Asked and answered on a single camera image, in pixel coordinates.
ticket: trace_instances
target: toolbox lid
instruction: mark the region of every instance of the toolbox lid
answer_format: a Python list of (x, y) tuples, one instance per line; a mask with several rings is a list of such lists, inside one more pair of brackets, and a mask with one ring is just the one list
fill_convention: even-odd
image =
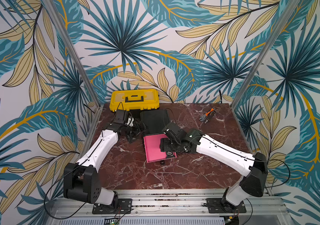
[(114, 91), (111, 95), (110, 110), (115, 112), (117, 107), (127, 111), (157, 109), (159, 107), (158, 91), (155, 89)]

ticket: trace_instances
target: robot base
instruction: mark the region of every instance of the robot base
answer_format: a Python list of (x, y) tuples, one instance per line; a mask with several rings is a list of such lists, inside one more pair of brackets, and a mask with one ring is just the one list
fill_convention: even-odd
[(224, 208), (221, 205), (221, 199), (222, 198), (207, 198), (206, 199), (206, 205), (207, 209), (209, 210), (209, 213), (229, 213), (229, 214), (237, 214), (238, 211), (236, 208), (239, 210), (239, 213), (246, 213), (246, 208), (244, 205), (244, 202), (241, 201), (239, 205), (234, 206), (234, 209), (229, 210)]
[(132, 199), (131, 198), (119, 198), (117, 208), (114, 209), (108, 205), (94, 204), (93, 214), (129, 214), (131, 211)]

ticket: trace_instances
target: marble table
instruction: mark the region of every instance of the marble table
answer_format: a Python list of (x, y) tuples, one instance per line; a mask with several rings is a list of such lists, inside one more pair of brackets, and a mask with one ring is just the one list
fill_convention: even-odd
[[(213, 107), (216, 115), (207, 124), (201, 123), (199, 117)], [(217, 141), (248, 152), (229, 104), (160, 104), (160, 109), (164, 108), (172, 109), (177, 124), (186, 131), (195, 127)], [(113, 117), (105, 104), (93, 143)], [(202, 154), (178, 154), (177, 158), (165, 160), (165, 165), (146, 163), (141, 137), (131, 144), (121, 137), (99, 170), (101, 185), (107, 189), (226, 188), (239, 178), (231, 167)]]

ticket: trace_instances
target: pliers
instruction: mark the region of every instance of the pliers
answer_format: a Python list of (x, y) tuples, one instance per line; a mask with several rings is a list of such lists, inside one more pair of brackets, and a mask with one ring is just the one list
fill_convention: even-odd
[(212, 108), (210, 111), (202, 115), (199, 120), (206, 124), (214, 115), (215, 115), (215, 108)]

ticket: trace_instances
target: pink box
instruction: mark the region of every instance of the pink box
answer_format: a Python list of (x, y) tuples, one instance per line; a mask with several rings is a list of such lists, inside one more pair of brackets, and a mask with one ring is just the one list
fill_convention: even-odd
[(144, 137), (144, 145), (145, 145), (145, 153), (146, 153), (146, 161), (147, 162), (156, 162), (160, 160), (167, 160), (166, 152), (162, 152), (160, 150), (160, 142), (161, 138), (167, 138), (165, 134), (153, 134), (146, 135)]

